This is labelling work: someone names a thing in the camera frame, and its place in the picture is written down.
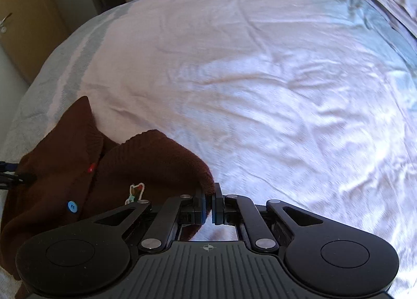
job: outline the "brown sweater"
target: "brown sweater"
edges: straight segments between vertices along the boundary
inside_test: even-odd
[[[16,279],[18,248],[41,232],[109,211],[129,197],[131,184],[145,184],[142,198],[162,204],[171,196],[214,191],[207,165],[157,130],[118,145],[95,127],[87,97],[77,100],[57,126],[24,156],[17,172],[34,184],[8,192],[0,231],[0,265]],[[78,210],[68,209],[68,202]],[[188,237],[197,227],[187,226]]]

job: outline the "metal screw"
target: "metal screw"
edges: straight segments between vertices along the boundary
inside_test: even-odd
[[[259,248],[267,249],[267,248],[275,247],[275,242],[272,239],[262,238],[262,239],[256,240],[255,245],[258,246]]]
[[[145,239],[140,243],[144,248],[153,249],[162,245],[161,241],[154,238]]]

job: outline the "door handle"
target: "door handle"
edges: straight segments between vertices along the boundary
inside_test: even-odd
[[[10,12],[7,16],[3,18],[3,20],[0,22],[0,33],[6,33],[7,27],[4,26],[4,22],[12,15],[13,13]]]

